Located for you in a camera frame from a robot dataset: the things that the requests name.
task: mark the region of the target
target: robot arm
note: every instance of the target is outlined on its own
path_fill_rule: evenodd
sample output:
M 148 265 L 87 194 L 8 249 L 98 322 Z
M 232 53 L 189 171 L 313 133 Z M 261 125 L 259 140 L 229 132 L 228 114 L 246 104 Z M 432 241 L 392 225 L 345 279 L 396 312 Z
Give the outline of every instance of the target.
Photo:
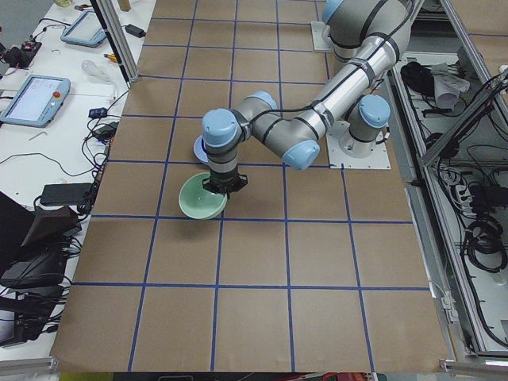
M 289 121 L 281 118 L 275 101 L 262 91 L 232 110 L 207 113 L 202 127 L 210 178 L 203 187 L 229 195 L 247 183 L 237 171 L 237 147 L 250 136 L 284 163 L 298 170 L 309 167 L 319 153 L 317 141 L 406 50 L 414 15 L 422 3 L 417 2 L 409 0 L 408 10 L 399 0 L 328 0 L 323 19 L 330 27 L 334 55 L 344 64 L 342 69 Z M 375 117 L 367 122 L 375 128 Z

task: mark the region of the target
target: cable connector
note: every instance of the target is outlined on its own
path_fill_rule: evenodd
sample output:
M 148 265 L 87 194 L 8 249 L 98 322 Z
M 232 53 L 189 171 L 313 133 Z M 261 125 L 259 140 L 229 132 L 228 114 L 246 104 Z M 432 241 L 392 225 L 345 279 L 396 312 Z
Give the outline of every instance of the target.
M 146 32 L 143 29 L 138 28 L 137 26 L 132 25 L 132 24 L 126 25 L 125 31 L 128 34 L 132 34 L 133 36 L 135 36 L 137 38 L 142 38 L 142 37 L 146 36 Z
M 453 324 L 459 321 L 459 313 L 455 309 L 455 299 L 452 297 L 451 291 L 446 291 L 441 298 L 441 305 L 446 313 L 448 323 Z

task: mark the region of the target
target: touchscreen display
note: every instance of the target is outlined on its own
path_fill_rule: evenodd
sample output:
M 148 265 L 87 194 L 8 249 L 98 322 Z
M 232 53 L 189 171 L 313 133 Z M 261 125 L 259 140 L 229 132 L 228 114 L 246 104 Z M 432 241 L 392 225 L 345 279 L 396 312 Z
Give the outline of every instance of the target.
M 79 21 L 72 30 L 66 33 L 66 37 L 89 41 L 93 39 L 101 29 L 101 24 L 98 22 L 95 13 L 87 12 L 81 21 Z
M 60 84 L 57 79 L 33 78 L 6 116 L 37 121 Z

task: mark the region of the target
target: workbench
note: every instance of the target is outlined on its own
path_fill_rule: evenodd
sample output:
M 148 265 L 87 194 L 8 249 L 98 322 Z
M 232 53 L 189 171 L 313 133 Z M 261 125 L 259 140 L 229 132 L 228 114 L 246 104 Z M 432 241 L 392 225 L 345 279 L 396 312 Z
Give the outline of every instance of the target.
M 304 106 L 333 62 L 324 2 L 159 0 L 52 354 L 62 371 L 413 371 L 441 334 L 404 184 L 391 169 L 294 171 L 254 140 L 249 185 L 192 221 L 201 117 L 258 90 Z

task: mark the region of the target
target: grid square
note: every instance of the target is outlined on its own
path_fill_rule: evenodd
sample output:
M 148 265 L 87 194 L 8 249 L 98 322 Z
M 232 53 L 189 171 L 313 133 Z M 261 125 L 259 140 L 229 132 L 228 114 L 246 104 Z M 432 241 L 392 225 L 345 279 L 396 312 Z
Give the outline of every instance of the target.
M 329 167 L 330 162 L 328 160 L 328 147 L 326 146 L 326 138 L 320 139 L 318 142 L 319 144 L 319 155 L 317 155 L 316 160 L 312 163 L 313 165 L 325 165 L 326 167 Z
M 208 168 L 199 164 L 169 164 L 159 215 L 186 217 L 178 204 L 180 189 L 190 177 L 207 171 Z
M 279 39 L 281 49 L 307 50 L 309 52 L 314 50 L 310 25 L 281 24 L 279 25 Z
M 226 217 L 284 218 L 283 177 L 281 167 L 241 166 L 248 185 L 231 196 Z
M 358 291 L 291 292 L 296 371 L 369 372 Z
M 179 117 L 202 117 L 208 111 L 226 108 L 229 82 L 185 80 L 178 108 Z
M 238 0 L 237 20 L 277 21 L 276 0 Z
M 439 371 L 448 353 L 428 291 L 364 291 L 364 305 L 376 371 Z
M 451 3 L 468 33 L 508 36 L 508 25 L 506 24 L 508 4 L 506 2 L 482 2 L 482 17 L 479 17 L 478 12 L 474 11 L 478 9 L 479 5 L 474 0 L 452 0 Z
M 189 48 L 186 78 L 230 79 L 231 49 Z
M 262 145 L 256 138 L 251 138 L 240 146 L 238 163 L 282 164 L 282 159 Z
M 197 163 L 198 158 L 194 154 L 194 142 L 201 134 L 201 119 L 179 117 L 175 122 L 169 160 Z
M 318 21 L 323 21 L 323 10 L 325 10 L 325 4 L 325 2 L 316 2 Z
M 94 214 L 154 216 L 163 172 L 163 164 L 109 163 Z
M 74 280 L 142 283 L 153 223 L 151 218 L 92 218 Z
M 236 0 L 199 0 L 196 18 L 206 20 L 234 20 Z
M 355 224 L 353 232 L 362 286 L 429 286 L 412 225 Z
M 346 171 L 345 178 L 353 220 L 411 221 L 404 185 L 393 169 Z M 390 196 L 380 197 L 379 190 Z
M 248 81 L 279 81 L 277 52 L 236 50 L 233 78 Z
M 235 47 L 277 49 L 277 25 L 238 22 Z
M 142 75 L 181 78 L 186 48 L 144 46 L 138 67 Z
M 279 6 L 279 22 L 310 24 L 317 19 L 314 2 L 278 0 L 277 5 Z
M 195 21 L 190 44 L 193 46 L 233 46 L 234 24 L 223 21 Z
M 218 221 L 159 220 L 148 281 L 214 284 Z
M 156 2 L 152 17 L 192 18 L 195 5 L 196 0 L 164 0 L 163 2 Z
M 483 58 L 492 76 L 499 74 L 499 67 L 508 62 L 508 52 L 503 49 L 508 44 L 508 32 L 505 37 L 471 36 L 476 50 Z
M 277 105 L 280 105 L 278 83 L 233 82 L 233 88 L 231 89 L 231 106 L 234 107 L 257 91 L 266 91 L 274 98 Z
M 141 77 L 131 85 L 123 114 L 171 117 L 179 89 L 179 79 Z
M 165 161 L 172 125 L 169 117 L 122 117 L 110 159 Z
M 149 287 L 133 371 L 209 371 L 213 318 L 212 289 Z
M 288 229 L 291 284 L 357 286 L 347 224 L 290 223 Z
M 283 83 L 283 106 L 286 109 L 297 109 L 308 105 L 323 90 L 323 85 L 308 83 Z
M 214 370 L 288 369 L 287 291 L 219 290 Z
M 125 371 L 140 295 L 141 287 L 72 286 L 51 349 L 58 370 Z
M 288 168 L 287 214 L 289 218 L 346 220 L 341 174 L 328 168 L 296 171 Z
M 281 222 L 225 221 L 221 284 L 287 284 L 285 247 Z
M 281 52 L 283 82 L 325 83 L 327 81 L 325 55 L 313 52 Z
M 157 7 L 167 2 L 157 2 Z M 146 33 L 144 45 L 187 45 L 191 33 L 191 20 L 152 19 Z

